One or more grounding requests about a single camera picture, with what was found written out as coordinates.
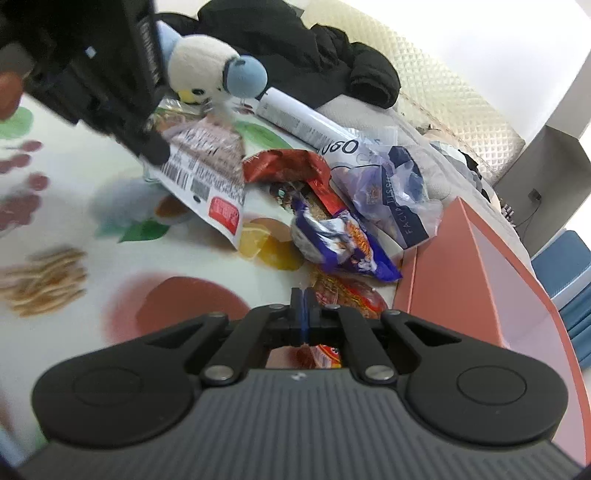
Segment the person's left hand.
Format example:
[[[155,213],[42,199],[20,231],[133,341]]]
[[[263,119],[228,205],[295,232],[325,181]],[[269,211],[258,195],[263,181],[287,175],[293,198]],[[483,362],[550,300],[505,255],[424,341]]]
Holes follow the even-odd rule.
[[[23,81],[14,72],[0,74],[0,120],[9,119],[17,110],[23,95]]]

